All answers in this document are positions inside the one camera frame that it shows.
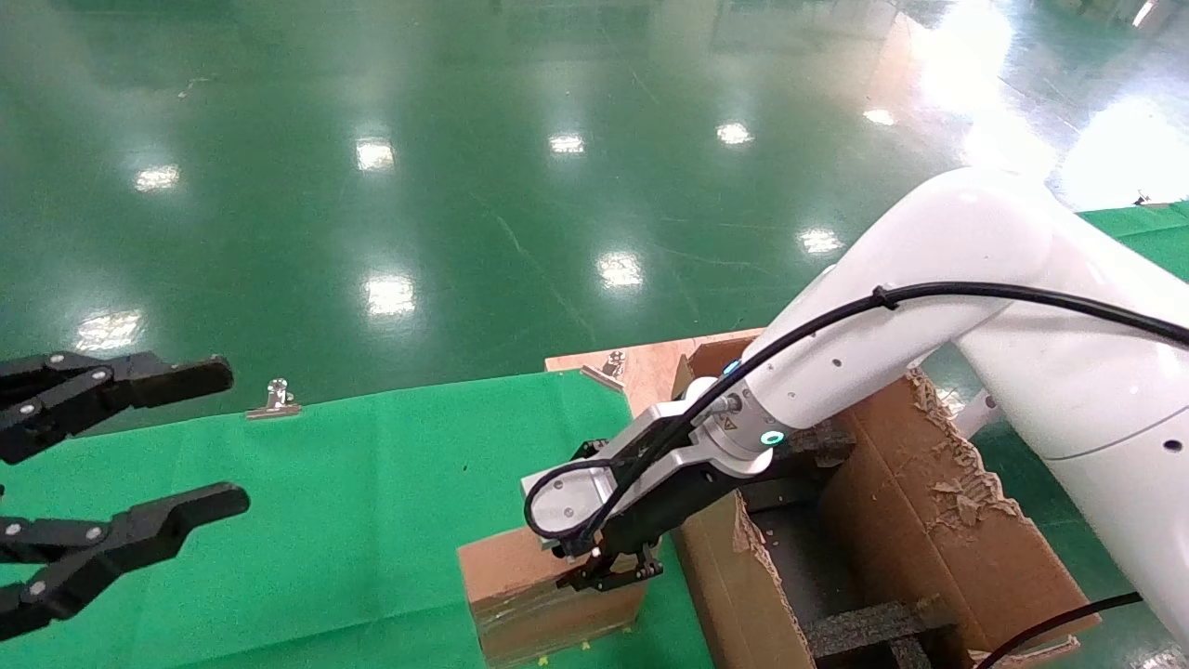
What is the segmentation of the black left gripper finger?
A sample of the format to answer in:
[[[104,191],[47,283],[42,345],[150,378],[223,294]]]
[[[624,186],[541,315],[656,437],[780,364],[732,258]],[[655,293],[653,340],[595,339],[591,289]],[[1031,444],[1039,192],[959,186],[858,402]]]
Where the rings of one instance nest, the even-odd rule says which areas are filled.
[[[1,457],[15,466],[128,408],[161,408],[233,386],[224,356],[174,364],[152,352],[94,359],[56,351],[1,364]]]
[[[130,572],[175,558],[195,529],[249,507],[246,490],[216,482],[132,505],[111,520],[4,517],[1,562],[39,569],[1,588],[1,639],[69,620]]]

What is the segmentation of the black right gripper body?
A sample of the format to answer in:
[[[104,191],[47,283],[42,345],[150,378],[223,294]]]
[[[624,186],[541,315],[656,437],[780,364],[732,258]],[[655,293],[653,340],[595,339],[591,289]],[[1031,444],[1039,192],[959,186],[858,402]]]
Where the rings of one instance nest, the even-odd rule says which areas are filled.
[[[598,544],[602,558],[618,558],[637,553],[644,544],[654,544],[662,534],[680,526],[742,484],[743,478],[723,473],[713,463],[679,467],[649,492],[630,501],[624,511],[608,517]]]

